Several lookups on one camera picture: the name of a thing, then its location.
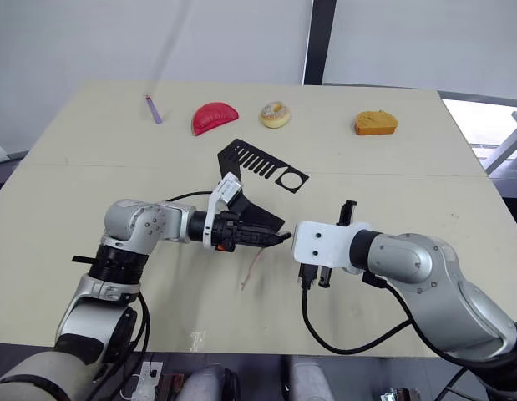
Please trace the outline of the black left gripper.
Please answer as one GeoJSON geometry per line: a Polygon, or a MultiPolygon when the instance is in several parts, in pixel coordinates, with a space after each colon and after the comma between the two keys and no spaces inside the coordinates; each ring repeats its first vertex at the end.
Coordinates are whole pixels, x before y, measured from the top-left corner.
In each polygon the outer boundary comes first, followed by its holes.
{"type": "Polygon", "coordinates": [[[214,217],[210,241],[217,251],[233,252],[236,249],[236,243],[243,246],[267,248],[279,245],[290,238],[289,231],[278,232],[266,226],[239,225],[237,214],[222,211],[214,217]],[[242,233],[236,235],[237,227],[242,233]]]}

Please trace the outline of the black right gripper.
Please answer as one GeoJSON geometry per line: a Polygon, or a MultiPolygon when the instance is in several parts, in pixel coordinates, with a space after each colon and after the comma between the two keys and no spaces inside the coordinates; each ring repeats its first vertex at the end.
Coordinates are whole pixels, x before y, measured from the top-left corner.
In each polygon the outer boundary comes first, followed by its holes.
{"type": "MultiPolygon", "coordinates": [[[[346,200],[343,204],[340,215],[338,218],[337,226],[349,226],[352,223],[352,213],[357,202],[354,200],[346,200]]],[[[320,272],[320,280],[318,285],[323,288],[330,287],[330,280],[332,275],[332,269],[329,267],[322,266],[320,272]]]]}

